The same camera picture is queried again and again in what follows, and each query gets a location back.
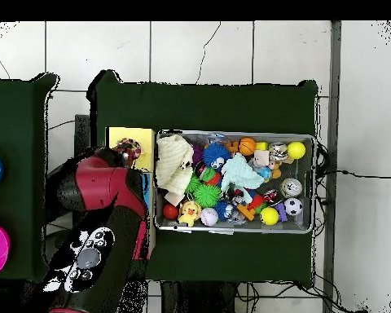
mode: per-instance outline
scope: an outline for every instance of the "dark green tabletop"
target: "dark green tabletop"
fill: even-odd
[[[10,252],[0,278],[39,280],[42,259],[46,97],[57,76],[0,80],[0,226]]]
[[[90,84],[92,144],[107,126],[315,135],[314,81],[299,86],[196,86],[121,83],[102,71]],[[311,283],[311,233],[224,236],[158,231],[147,265],[152,280]]]

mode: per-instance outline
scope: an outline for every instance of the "ball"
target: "ball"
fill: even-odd
[[[239,152],[244,156],[253,155],[253,152],[257,148],[257,143],[248,137],[244,137],[239,141]]]
[[[162,209],[162,214],[167,219],[176,219],[178,217],[178,210],[172,204],[165,204]]]
[[[278,222],[278,212],[274,208],[268,207],[264,208],[263,211],[259,214],[261,222],[267,226],[274,226]]]
[[[288,145],[288,156],[298,160],[305,155],[305,146],[302,142],[291,142]]]
[[[201,222],[207,226],[207,227],[211,227],[213,225],[215,225],[218,221],[218,213],[215,209],[213,208],[207,208],[207,209],[203,209],[201,211]]]
[[[297,216],[303,211],[303,203],[297,198],[288,198],[284,203],[285,212],[291,216]]]

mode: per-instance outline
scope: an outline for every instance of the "gray plastic bin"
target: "gray plastic bin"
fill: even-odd
[[[302,201],[303,212],[297,216],[289,216],[287,222],[278,222],[274,226],[266,226],[256,215],[253,221],[247,221],[242,226],[234,226],[227,222],[218,222],[214,227],[206,227],[200,220],[196,221],[194,227],[187,227],[186,224],[177,221],[169,221],[162,215],[165,203],[164,191],[155,187],[154,215],[155,226],[158,230],[175,231],[210,231],[223,234],[233,234],[234,231],[256,232],[256,233],[291,233],[306,234],[314,226],[314,194],[315,194],[315,167],[317,157],[316,139],[307,134],[272,134],[272,133],[244,133],[244,132],[222,132],[222,131],[199,131],[199,130],[160,130],[156,134],[156,140],[172,134],[180,134],[188,143],[204,146],[207,143],[207,136],[212,133],[224,134],[231,141],[239,140],[242,137],[250,137],[257,142],[302,142],[305,145],[305,155],[300,160],[295,160],[291,165],[281,166],[282,175],[278,179],[271,179],[266,183],[266,190],[278,189],[285,178],[295,178],[303,185],[303,192],[297,197]]]

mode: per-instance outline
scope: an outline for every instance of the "red toy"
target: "red toy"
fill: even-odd
[[[162,214],[164,214],[164,217],[167,219],[177,219],[178,217],[178,210],[175,206],[172,204],[165,204]]]

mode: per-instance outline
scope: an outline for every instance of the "rubber duck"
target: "rubber duck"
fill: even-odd
[[[181,216],[178,218],[180,223],[186,223],[189,227],[194,226],[194,221],[201,216],[201,206],[194,201],[186,201],[180,207]]]

